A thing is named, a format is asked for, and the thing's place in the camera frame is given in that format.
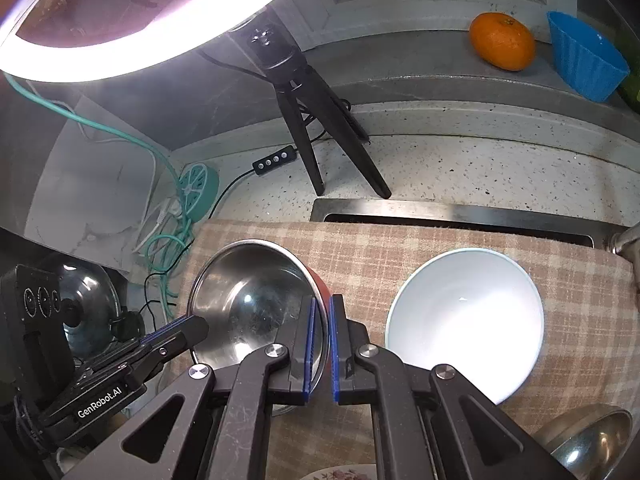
blue bowl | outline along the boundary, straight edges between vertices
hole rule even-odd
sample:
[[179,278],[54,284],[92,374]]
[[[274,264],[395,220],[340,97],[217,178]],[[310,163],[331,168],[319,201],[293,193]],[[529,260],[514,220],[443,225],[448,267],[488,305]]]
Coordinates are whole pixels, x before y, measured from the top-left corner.
[[580,95],[602,102],[629,74],[622,54],[586,23],[552,10],[546,14],[556,70]]

black cable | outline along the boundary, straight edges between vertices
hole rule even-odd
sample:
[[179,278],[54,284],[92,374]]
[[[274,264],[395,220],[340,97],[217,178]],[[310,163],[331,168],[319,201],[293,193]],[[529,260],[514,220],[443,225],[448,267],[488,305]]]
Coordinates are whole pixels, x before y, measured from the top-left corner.
[[311,143],[313,144],[314,142],[316,142],[316,140],[320,140],[324,137],[324,134],[326,133],[326,130],[322,130],[322,133],[320,135],[318,135],[317,137],[314,137],[313,139],[311,139]]
[[[149,300],[142,306],[142,308],[138,311],[138,313],[140,314],[140,316],[142,316],[143,310],[147,309],[149,311],[149,314],[151,314],[151,320],[154,322],[154,332],[155,332],[156,330],[158,330],[158,327],[156,326],[156,316],[154,316],[154,311],[151,310],[151,307],[149,306],[150,303],[162,303],[162,301]],[[169,303],[168,301],[166,304],[169,306],[177,306],[177,303]]]
[[44,432],[36,427],[20,394],[16,394],[14,397],[14,411],[16,433],[25,450],[33,452],[32,446],[29,445],[31,443],[40,455],[55,452],[57,446],[48,442],[44,437]]
[[211,57],[209,54],[207,54],[203,50],[200,50],[199,48],[196,49],[196,53],[201,58],[206,59],[207,61],[209,61],[210,63],[213,63],[214,65],[217,65],[217,66],[222,67],[222,68],[228,68],[229,70],[235,70],[236,72],[242,72],[243,74],[250,75],[251,77],[255,77],[257,79],[261,79],[262,81],[266,81],[267,83],[271,83],[271,81],[269,81],[269,79],[266,78],[265,76],[263,76],[262,74],[258,74],[257,72],[254,72],[253,70],[248,70],[246,68],[242,68],[241,66],[229,65],[229,63],[224,63],[222,61],[219,61],[215,57]]
[[238,180],[240,180],[242,177],[247,176],[248,174],[251,173],[255,173],[255,170],[252,168],[249,171],[245,171],[243,174],[238,175],[235,177],[235,179],[233,179],[231,181],[231,184],[229,184],[228,186],[225,187],[225,190],[220,193],[220,196],[218,197],[218,199],[216,200],[216,203],[213,205],[213,207],[211,208],[211,212],[209,213],[209,220],[211,220],[211,217],[213,216],[213,212],[216,210],[216,208],[218,207],[218,204],[220,203],[220,201],[222,200],[222,197],[226,195],[226,192],[229,191],[229,189],[231,189],[231,187],[233,186],[233,184],[235,184]]
[[[153,276],[162,276],[164,274],[168,274],[169,272],[172,271],[172,269],[178,264],[178,262],[180,261],[180,258],[182,257],[182,255],[187,252],[189,250],[189,247],[191,247],[191,245],[193,244],[193,240],[191,240],[191,242],[189,242],[178,254],[178,256],[176,257],[176,259],[174,260],[174,262],[168,267],[167,270],[164,270],[163,272],[152,272],[151,274],[149,274],[146,278],[145,278],[145,284],[143,285],[143,290],[145,293],[145,305],[148,305],[150,303],[149,298],[146,295],[146,284],[148,283],[148,281],[153,277]],[[151,313],[151,318],[153,319],[154,322],[154,328],[156,327],[156,318],[154,317],[154,314],[151,312],[151,309],[148,309],[149,312]]]

checkered tablecloth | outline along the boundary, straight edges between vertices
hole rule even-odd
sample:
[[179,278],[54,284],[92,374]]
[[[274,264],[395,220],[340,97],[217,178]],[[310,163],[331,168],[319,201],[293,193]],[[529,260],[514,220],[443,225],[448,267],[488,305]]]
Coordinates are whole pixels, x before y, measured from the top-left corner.
[[[384,343],[389,307],[404,281],[437,254],[486,247],[516,260],[545,309],[545,337],[531,375],[501,408],[526,431],[592,402],[640,416],[640,322],[631,264],[604,251],[518,235],[458,229],[337,223],[209,221],[191,248],[178,299],[223,246],[246,238],[275,242],[344,295],[347,316]],[[190,364],[175,360],[174,373]],[[274,418],[267,477],[298,480],[332,465],[375,462],[368,406],[332,403],[325,373],[310,404]]]

floral plate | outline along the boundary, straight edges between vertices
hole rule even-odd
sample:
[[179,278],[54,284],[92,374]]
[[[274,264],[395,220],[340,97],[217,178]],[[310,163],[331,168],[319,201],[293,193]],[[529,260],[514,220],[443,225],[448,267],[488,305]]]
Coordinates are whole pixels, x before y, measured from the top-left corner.
[[354,464],[321,469],[300,480],[378,480],[378,476],[375,464]]

kitchen counter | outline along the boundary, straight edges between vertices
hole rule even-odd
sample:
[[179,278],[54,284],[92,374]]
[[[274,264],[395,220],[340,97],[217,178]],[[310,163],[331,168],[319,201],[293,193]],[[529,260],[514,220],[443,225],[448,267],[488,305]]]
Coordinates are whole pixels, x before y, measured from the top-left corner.
[[[316,157],[325,198],[377,198],[332,141]],[[453,136],[373,136],[367,146],[396,200],[532,210],[622,225],[640,220],[640,174],[598,158],[523,142]],[[220,189],[274,152],[261,148],[213,158]],[[307,221],[316,195],[300,159],[238,182],[216,217]]]

